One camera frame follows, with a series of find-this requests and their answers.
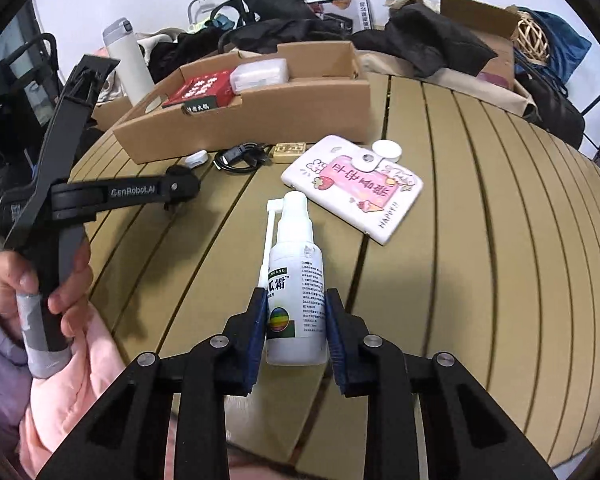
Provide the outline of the red printed box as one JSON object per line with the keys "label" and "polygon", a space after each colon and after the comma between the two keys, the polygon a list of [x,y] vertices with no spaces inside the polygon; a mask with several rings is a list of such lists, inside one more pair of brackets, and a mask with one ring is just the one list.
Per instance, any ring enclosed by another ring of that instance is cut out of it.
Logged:
{"label": "red printed box", "polygon": [[221,70],[190,78],[162,103],[162,107],[179,108],[189,115],[226,107],[235,97],[230,84],[232,73],[233,70]]}

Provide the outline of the white translucent plastic case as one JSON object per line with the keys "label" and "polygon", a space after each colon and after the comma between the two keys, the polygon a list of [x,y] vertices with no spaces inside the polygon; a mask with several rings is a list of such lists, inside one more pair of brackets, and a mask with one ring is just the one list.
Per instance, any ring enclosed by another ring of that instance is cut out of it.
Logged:
{"label": "white translucent plastic case", "polygon": [[235,94],[247,90],[277,86],[289,81],[288,63],[284,58],[268,58],[237,66],[230,73],[230,88]]}

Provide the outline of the black jacket on box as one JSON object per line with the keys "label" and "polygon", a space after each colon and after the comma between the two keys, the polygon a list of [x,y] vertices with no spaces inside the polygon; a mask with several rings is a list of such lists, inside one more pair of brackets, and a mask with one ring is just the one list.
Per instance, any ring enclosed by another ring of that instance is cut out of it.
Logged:
{"label": "black jacket on box", "polygon": [[403,58],[420,78],[430,77],[440,68],[477,76],[498,56],[469,28],[421,3],[394,12],[383,30],[361,30],[351,41],[358,50]]}

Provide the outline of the printed appliance box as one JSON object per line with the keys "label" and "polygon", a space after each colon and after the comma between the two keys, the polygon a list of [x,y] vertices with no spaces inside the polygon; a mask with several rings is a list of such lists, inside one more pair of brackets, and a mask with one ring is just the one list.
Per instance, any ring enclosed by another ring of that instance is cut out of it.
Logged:
{"label": "printed appliance box", "polygon": [[348,34],[374,27],[370,0],[304,0],[316,16],[332,21]]}

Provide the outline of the cardboard box right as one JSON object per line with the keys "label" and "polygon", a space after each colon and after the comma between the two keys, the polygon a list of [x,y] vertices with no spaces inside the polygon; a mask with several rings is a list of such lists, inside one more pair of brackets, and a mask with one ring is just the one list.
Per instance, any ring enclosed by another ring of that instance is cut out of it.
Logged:
{"label": "cardboard box right", "polygon": [[440,13],[470,29],[495,53],[479,77],[507,90],[514,88],[513,38],[519,16],[515,11],[475,0],[440,0]]}

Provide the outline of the small white round jar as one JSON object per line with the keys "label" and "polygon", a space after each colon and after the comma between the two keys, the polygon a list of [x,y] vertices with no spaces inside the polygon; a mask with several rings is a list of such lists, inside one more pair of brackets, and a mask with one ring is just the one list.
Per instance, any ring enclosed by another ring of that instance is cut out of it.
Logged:
{"label": "small white round jar", "polygon": [[372,144],[372,151],[380,158],[387,159],[389,162],[398,162],[403,154],[399,143],[388,139],[380,139]]}

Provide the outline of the white spray bottle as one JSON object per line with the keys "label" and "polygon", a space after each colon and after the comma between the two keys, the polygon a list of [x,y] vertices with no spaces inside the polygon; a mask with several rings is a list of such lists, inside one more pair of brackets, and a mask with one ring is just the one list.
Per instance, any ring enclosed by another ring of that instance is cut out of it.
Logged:
{"label": "white spray bottle", "polygon": [[313,366],[327,361],[325,277],[308,200],[288,192],[266,204],[258,285],[266,290],[266,362]]}

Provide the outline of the black clothes pile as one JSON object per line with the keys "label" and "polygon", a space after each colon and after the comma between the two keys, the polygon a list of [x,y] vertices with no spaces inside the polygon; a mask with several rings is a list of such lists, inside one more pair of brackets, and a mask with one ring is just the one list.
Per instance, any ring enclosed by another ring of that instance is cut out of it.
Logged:
{"label": "black clothes pile", "polygon": [[210,23],[198,32],[179,32],[173,39],[147,47],[148,70],[158,84],[177,68],[234,47],[273,53],[280,44],[348,40],[350,32],[332,20],[319,18],[304,0],[242,0],[257,19],[228,29]]}

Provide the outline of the pink puffy jacket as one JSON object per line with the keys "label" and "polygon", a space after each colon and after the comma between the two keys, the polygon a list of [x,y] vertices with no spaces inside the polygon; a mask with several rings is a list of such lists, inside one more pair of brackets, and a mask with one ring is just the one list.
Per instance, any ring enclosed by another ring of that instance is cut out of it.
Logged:
{"label": "pink puffy jacket", "polygon": [[116,343],[95,308],[74,337],[72,357],[60,372],[32,380],[30,399],[19,425],[18,454],[35,478],[69,432],[123,370]]}

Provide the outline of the blue velvet bag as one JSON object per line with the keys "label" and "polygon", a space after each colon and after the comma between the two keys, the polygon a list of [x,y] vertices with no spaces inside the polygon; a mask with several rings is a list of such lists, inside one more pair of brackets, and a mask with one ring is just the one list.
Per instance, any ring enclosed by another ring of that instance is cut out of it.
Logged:
{"label": "blue velvet bag", "polygon": [[547,66],[532,64],[545,78],[569,96],[566,84],[591,49],[591,41],[580,36],[558,15],[523,6],[518,6],[517,10],[529,12],[542,27],[550,43],[550,59]]}

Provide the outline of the black stroller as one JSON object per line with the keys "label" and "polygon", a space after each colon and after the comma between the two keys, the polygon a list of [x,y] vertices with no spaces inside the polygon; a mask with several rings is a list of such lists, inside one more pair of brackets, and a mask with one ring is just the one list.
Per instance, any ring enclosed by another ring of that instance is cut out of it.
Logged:
{"label": "black stroller", "polygon": [[32,180],[60,92],[57,42],[48,32],[0,61],[0,197]]}

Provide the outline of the pink white tissue pack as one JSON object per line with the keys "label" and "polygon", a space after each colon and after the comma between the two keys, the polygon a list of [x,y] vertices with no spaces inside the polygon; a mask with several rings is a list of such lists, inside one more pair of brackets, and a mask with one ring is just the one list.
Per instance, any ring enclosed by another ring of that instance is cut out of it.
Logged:
{"label": "pink white tissue pack", "polygon": [[319,140],[280,178],[381,245],[388,243],[424,187],[411,170],[340,136]]}

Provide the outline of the small gold box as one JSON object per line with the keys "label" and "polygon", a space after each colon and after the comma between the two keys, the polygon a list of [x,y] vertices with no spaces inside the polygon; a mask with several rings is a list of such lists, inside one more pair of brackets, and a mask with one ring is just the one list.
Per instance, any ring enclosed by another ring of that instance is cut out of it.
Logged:
{"label": "small gold box", "polygon": [[271,158],[274,164],[291,164],[306,152],[304,142],[277,143],[273,146]]}

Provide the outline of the shallow cardboard tray box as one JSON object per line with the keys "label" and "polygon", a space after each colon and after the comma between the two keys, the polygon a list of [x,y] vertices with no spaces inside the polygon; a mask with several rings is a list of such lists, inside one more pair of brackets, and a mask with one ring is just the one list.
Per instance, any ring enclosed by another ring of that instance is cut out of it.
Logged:
{"label": "shallow cardboard tray box", "polygon": [[[223,107],[189,113],[179,106],[147,107],[172,96],[189,79],[283,58],[290,81],[249,89]],[[280,44],[271,54],[246,51],[210,56],[181,66],[112,126],[137,164],[219,151],[253,141],[315,143],[336,134],[355,143],[370,140],[370,83],[349,41]]]}

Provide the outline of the white thermos bottle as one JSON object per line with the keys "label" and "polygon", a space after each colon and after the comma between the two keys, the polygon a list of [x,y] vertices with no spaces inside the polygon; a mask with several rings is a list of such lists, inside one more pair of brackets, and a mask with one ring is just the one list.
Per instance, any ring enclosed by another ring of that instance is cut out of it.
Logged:
{"label": "white thermos bottle", "polygon": [[119,18],[102,31],[110,56],[119,61],[116,73],[131,104],[135,106],[155,88],[131,22]]}

